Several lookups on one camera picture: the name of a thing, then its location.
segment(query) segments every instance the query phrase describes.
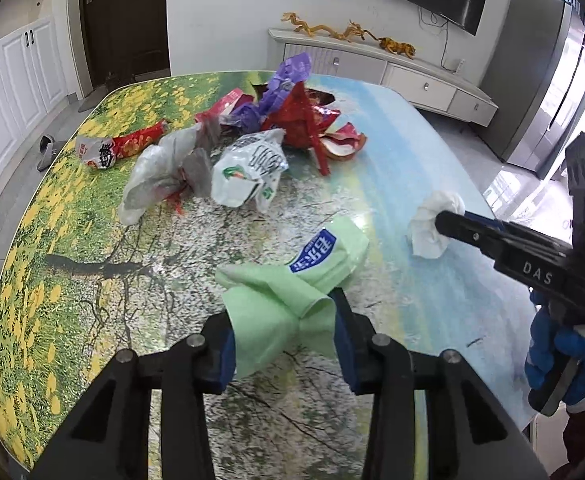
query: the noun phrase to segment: drawer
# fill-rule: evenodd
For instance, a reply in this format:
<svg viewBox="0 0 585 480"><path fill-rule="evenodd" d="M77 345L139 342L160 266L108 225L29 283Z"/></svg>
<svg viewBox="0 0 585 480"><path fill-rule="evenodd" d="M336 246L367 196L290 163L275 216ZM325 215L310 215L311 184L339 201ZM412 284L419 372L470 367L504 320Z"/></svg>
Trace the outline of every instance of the drawer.
<svg viewBox="0 0 585 480"><path fill-rule="evenodd" d="M477 123L482 126L488 126L490 124L496 111L496 105L486 103L461 90L457 90L448 107L448 114L458 117L467 123Z"/></svg>
<svg viewBox="0 0 585 480"><path fill-rule="evenodd" d="M388 65L383 86L392 88L412 104L441 110L448 109L456 88L427 75Z"/></svg>
<svg viewBox="0 0 585 480"><path fill-rule="evenodd" d="M284 59L301 52L307 52L310 55L312 72L315 74L338 75L378 85L386 72L387 63L383 59L319 46L288 43L284 51Z"/></svg>
<svg viewBox="0 0 585 480"><path fill-rule="evenodd" d="M312 61L312 73L324 75L336 75L339 68L339 56L342 54L338 50L331 48L322 48L320 46L295 45L288 43L284 51L284 59L296 56L302 52L307 52Z"/></svg>

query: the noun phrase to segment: table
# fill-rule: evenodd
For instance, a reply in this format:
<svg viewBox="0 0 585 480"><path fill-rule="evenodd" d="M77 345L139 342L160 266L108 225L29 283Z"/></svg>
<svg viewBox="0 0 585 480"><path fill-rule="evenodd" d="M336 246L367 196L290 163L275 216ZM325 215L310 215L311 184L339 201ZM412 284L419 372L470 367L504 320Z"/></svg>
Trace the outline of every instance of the table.
<svg viewBox="0 0 585 480"><path fill-rule="evenodd" d="M78 130L116 136L166 117L192 123L235 87L270 73L230 72L143 82L110 94ZM438 260L411 254L409 218L434 189L456 190L469 211L491 215L481 194L428 122L392 90L313 76L368 136L330 177L292 153L265 215L209 199L162 203L137 226L117 221L134 160L106 171L79 164L74 140L35 193L0 279L0 439L31 468L43 446L119 348L168 348L223 303L214 270L228 262L289 259L336 214L370 238L365 267L347 290L355 310L408 348L456 348L523 428L530 420L523 362L533 317L527 290L452 241ZM150 472L159 477L159 394L150 431ZM356 398L336 362L291 349L267 370L206 400L218 478L358 478L371 399ZM425 476L423 399L416 469Z"/></svg>

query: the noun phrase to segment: electrical cord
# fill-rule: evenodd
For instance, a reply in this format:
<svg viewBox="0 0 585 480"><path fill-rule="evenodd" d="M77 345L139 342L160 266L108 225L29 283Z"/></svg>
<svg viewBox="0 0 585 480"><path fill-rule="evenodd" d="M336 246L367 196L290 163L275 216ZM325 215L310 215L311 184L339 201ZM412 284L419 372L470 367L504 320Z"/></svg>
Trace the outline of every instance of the electrical cord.
<svg viewBox="0 0 585 480"><path fill-rule="evenodd" d="M431 12L430 13L430 22L431 23L426 23L426 21L423 18L423 8L419 7L419 22L420 23L423 23L424 25L427 25L428 27L438 28L439 33L437 34L437 36L439 34L441 34L441 31L444 30L444 27L445 27L446 43L443 46L443 52L441 53L441 61L439 62L439 65L441 66L442 69L447 70L448 72L454 72L454 70L451 70L443 65L443 60L445 59L446 51L448 50L448 34L449 34L448 23L450 23L450 20L447 20L446 18L444 18L444 20L445 21L441 25L439 25L439 19L438 19L437 15L434 12Z"/></svg>

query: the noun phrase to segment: tv stand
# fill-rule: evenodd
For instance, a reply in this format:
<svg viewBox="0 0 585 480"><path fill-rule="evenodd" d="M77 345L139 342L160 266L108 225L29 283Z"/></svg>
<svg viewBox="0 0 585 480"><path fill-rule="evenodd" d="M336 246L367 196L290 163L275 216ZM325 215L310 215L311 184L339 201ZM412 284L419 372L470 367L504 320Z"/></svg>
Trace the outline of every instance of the tv stand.
<svg viewBox="0 0 585 480"><path fill-rule="evenodd" d="M416 108L488 126L498 106L459 75L436 65L380 49L374 42L310 38L292 30L268 30L268 69L276 70L287 57L307 52L312 72L337 75L392 88Z"/></svg>

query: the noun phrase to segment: purple wrapper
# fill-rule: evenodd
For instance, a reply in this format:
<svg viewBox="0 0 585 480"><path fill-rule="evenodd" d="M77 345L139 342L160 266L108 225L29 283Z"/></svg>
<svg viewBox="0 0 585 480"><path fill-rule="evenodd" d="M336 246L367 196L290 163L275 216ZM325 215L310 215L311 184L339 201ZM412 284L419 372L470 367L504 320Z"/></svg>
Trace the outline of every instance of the purple wrapper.
<svg viewBox="0 0 585 480"><path fill-rule="evenodd" d="M268 82L268 90L258 104L246 103L232 111L239 118L244 134L258 132L269 114L282 107L293 86L310 76L311 60L307 52L288 57Z"/></svg>

